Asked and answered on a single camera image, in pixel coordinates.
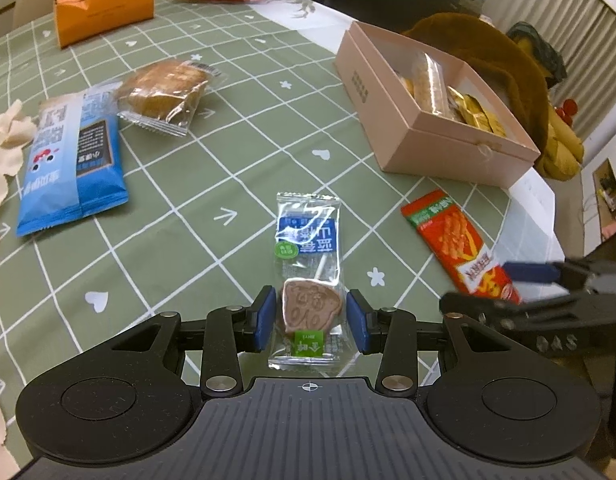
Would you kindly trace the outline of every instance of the crosshair marking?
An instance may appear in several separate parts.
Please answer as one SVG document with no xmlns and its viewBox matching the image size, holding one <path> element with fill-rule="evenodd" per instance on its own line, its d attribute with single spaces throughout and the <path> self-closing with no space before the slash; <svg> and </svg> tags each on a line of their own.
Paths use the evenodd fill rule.
<svg viewBox="0 0 616 480">
<path fill-rule="evenodd" d="M 317 386 L 315 383 L 305 383 L 302 384 L 301 386 L 299 386 L 302 390 L 305 390 L 306 392 L 313 392 L 315 391 L 317 388 L 323 388 L 323 386 Z"/>
</svg>

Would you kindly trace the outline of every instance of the tablecloth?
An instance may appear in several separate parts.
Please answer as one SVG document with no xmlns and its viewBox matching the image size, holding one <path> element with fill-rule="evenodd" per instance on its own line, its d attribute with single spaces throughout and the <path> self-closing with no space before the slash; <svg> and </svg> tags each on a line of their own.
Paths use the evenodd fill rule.
<svg viewBox="0 0 616 480">
<path fill-rule="evenodd" d="M 127 205 L 17 238 L 25 167 L 11 181 L 0 207 L 0 404 L 6 445 L 21 465 L 30 455 L 14 409 L 35 376 L 157 312 L 201 319 L 276 282 L 279 191 L 340 196 L 345 285 L 375 308 L 406 308 L 420 320 L 440 320 L 438 298 L 454 287 L 399 208 L 437 187 L 501 259 L 562 257 L 550 194 L 532 172 L 510 194 L 381 172 L 333 65 L 350 21 L 310 0 L 155 0 L 155 19 L 65 50 L 51 16 L 0 39 L 0 112 L 19 98 L 35 116 L 47 97 L 169 56 L 227 75 L 204 96 L 184 139 L 122 123 Z M 342 374 L 372 377 L 379 359 L 357 354 Z M 199 365 L 199 352 L 190 352 L 184 380 L 198 383 Z M 246 383 L 272 373 L 265 355 L 244 354 L 241 365 Z M 436 356 L 421 352 L 420 380 L 438 373 Z"/>
</svg>

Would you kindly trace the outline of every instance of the red decoration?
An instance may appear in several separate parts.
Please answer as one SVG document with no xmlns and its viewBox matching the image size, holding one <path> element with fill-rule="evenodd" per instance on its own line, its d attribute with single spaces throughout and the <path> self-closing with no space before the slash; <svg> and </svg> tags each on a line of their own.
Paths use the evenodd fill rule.
<svg viewBox="0 0 616 480">
<path fill-rule="evenodd" d="M 556 114 L 561 117 L 570 128 L 572 127 L 572 117 L 579 113 L 579 106 L 574 99 L 566 99 L 563 101 L 563 106 L 560 108 L 554 108 Z"/>
<path fill-rule="evenodd" d="M 566 99 L 563 101 L 563 111 L 571 117 L 574 117 L 579 112 L 579 106 L 574 99 Z"/>
</svg>

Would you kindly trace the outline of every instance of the orange snack package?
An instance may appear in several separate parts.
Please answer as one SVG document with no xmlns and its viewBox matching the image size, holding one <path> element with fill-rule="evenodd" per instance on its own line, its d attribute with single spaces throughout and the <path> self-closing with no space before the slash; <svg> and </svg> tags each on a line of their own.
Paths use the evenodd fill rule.
<svg viewBox="0 0 616 480">
<path fill-rule="evenodd" d="M 154 16 L 154 0 L 55 0 L 54 25 L 64 48 Z"/>
<path fill-rule="evenodd" d="M 446 193 L 437 189 L 401 208 L 462 292 L 521 303 L 512 280 Z"/>
</svg>

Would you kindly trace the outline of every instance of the pink box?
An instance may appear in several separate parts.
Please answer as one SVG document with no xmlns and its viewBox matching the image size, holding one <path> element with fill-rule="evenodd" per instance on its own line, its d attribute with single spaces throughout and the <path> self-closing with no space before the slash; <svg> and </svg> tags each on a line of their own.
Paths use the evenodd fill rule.
<svg viewBox="0 0 616 480">
<path fill-rule="evenodd" d="M 423 111 L 395 70 L 408 76 L 413 51 L 443 68 L 445 84 L 475 96 L 507 137 Z M 540 155 L 521 124 L 470 66 L 400 34 L 354 22 L 335 65 L 383 171 L 509 188 Z"/>
</svg>

